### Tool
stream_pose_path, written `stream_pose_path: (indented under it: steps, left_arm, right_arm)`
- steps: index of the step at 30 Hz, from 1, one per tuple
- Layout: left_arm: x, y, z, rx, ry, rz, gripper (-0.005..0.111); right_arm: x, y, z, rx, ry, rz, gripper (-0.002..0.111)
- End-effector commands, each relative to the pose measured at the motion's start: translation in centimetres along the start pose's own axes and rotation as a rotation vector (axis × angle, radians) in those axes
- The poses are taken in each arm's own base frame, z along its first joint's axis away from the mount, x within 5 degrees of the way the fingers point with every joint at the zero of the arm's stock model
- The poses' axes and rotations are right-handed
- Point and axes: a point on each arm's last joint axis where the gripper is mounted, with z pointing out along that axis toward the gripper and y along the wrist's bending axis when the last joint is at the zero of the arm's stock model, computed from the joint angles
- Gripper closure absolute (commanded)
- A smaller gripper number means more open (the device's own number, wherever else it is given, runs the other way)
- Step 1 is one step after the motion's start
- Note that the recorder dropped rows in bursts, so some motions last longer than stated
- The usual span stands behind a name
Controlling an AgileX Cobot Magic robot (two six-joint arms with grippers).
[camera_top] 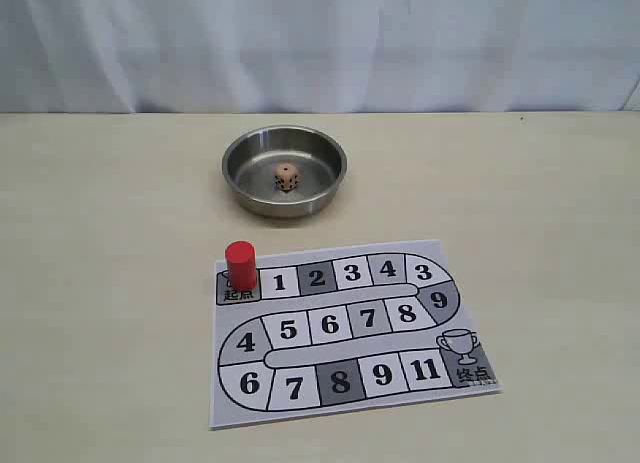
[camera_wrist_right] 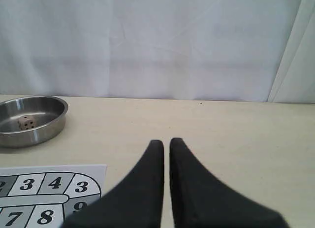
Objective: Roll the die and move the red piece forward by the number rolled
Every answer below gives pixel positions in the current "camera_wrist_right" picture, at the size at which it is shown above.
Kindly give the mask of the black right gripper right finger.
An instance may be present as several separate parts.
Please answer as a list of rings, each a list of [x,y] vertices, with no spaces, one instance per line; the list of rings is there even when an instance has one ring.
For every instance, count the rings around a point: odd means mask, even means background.
[[[181,138],[169,152],[170,192],[177,228],[287,228],[282,215],[220,181]]]

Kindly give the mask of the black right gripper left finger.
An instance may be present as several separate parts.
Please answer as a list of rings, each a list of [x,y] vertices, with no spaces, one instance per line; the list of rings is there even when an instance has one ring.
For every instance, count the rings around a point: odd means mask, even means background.
[[[158,228],[164,193],[164,147],[151,140],[128,175],[103,197],[66,218],[64,228]]]

